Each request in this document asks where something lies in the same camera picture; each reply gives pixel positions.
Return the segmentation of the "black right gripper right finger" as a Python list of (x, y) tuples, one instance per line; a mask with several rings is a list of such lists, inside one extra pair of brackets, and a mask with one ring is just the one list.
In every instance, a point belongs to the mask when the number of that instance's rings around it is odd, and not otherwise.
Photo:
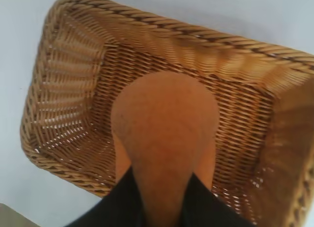
[(184, 227), (249, 227), (250, 222), (216, 197), (193, 174), (183, 201)]

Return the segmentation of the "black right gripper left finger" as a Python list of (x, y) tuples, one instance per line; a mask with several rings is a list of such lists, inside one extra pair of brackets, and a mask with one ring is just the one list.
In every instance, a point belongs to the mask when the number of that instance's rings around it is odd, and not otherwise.
[(145, 227), (143, 205), (129, 168), (113, 190), (67, 227)]

